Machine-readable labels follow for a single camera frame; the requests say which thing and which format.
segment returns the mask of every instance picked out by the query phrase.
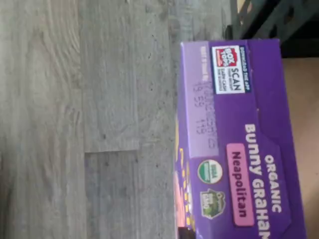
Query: wooden floor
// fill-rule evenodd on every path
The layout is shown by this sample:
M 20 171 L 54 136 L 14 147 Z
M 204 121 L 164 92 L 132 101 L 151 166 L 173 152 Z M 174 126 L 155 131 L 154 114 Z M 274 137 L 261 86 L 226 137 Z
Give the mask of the wooden floor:
M 179 43 L 229 0 L 0 0 L 0 238 L 172 239 Z

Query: yellow graphic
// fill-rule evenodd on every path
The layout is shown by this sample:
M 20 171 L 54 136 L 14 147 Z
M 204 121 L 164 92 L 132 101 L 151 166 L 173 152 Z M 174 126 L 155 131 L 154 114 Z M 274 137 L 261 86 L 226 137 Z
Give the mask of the yellow graphic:
M 175 162 L 178 160 L 178 147 L 179 147 L 179 128 L 178 128 L 178 118 L 175 117 Z

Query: neapolitan label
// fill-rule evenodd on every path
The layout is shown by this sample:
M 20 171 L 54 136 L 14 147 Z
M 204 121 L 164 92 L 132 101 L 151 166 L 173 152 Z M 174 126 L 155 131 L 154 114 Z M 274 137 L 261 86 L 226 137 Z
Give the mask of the neapolitan label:
M 244 46 L 212 47 L 212 62 L 216 94 L 251 92 Z
M 208 189 L 207 192 L 200 192 L 201 214 L 203 217 L 213 219 L 224 212 L 225 194 Z
M 226 151 L 234 222 L 239 227 L 251 227 L 254 225 L 254 212 L 245 146 L 229 143 Z

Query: cracker box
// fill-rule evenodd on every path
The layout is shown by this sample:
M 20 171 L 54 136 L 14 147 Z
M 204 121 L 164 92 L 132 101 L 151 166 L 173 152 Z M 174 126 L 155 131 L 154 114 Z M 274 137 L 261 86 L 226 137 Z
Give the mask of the cracker box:
M 306 238 L 278 40 L 181 44 L 175 153 L 180 238 Z

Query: black metal rack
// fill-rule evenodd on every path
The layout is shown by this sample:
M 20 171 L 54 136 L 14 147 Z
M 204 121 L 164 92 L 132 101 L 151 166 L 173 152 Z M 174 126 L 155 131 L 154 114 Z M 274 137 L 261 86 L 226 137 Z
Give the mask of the black metal rack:
M 245 0 L 239 13 L 231 1 L 228 39 L 279 38 L 283 57 L 319 57 L 319 0 L 256 1 Z

